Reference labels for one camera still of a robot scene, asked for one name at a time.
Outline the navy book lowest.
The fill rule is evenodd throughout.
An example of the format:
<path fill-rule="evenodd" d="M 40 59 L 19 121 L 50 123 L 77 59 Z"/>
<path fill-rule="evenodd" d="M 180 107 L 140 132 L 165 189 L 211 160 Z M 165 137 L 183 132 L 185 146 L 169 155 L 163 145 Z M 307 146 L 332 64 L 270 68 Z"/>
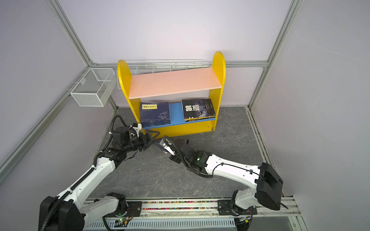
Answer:
<path fill-rule="evenodd" d="M 170 104 L 140 103 L 140 122 L 143 127 L 155 127 L 171 123 Z"/>

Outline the dark wolf cover book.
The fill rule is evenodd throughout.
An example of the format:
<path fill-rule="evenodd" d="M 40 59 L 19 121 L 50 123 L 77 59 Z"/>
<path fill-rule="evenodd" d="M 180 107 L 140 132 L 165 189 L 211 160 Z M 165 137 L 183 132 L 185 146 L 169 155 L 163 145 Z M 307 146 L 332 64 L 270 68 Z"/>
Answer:
<path fill-rule="evenodd" d="M 182 107 L 185 122 L 216 117 L 215 108 L 211 99 L 182 100 Z"/>

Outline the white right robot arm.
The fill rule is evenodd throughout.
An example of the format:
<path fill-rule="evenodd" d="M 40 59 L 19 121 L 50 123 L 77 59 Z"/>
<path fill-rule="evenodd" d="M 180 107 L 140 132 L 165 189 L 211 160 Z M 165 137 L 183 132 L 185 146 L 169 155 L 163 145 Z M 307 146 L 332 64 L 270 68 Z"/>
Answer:
<path fill-rule="evenodd" d="M 274 211 L 283 206 L 283 180 L 270 164 L 263 162 L 256 166 L 229 161 L 210 152 L 195 151 L 188 141 L 173 141 L 167 136 L 160 144 L 171 154 L 172 161 L 182 163 L 200 177 L 221 176 L 247 186 L 245 190 L 234 191 L 229 204 L 219 205 L 219 212 L 232 216 L 252 215 L 251 209 L 257 205 Z"/>

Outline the navy book with flower emblem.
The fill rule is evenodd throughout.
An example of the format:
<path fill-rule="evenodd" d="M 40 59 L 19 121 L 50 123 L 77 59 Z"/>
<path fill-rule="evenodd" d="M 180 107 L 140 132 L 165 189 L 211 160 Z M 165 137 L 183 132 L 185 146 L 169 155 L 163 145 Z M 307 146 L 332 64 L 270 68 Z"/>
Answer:
<path fill-rule="evenodd" d="M 163 152 L 167 152 L 167 150 L 164 147 L 165 143 L 162 141 L 162 139 L 155 140 L 153 144 L 160 148 Z"/>

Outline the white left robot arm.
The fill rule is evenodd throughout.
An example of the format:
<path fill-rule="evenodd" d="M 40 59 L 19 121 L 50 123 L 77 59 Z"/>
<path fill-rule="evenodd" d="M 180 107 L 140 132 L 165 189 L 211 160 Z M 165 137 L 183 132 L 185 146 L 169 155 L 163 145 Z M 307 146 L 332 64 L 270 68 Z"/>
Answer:
<path fill-rule="evenodd" d="M 91 167 L 71 186 L 55 197 L 48 196 L 40 204 L 40 231 L 82 231 L 91 223 L 109 214 L 126 216 L 129 206 L 126 196 L 109 193 L 103 199 L 88 206 L 84 202 L 100 182 L 112 173 L 123 161 L 128 160 L 129 152 L 141 152 L 150 147 L 160 132 L 142 131 L 141 124 L 114 127 L 116 119 L 110 124 L 109 140 L 104 148 L 93 158 Z"/>

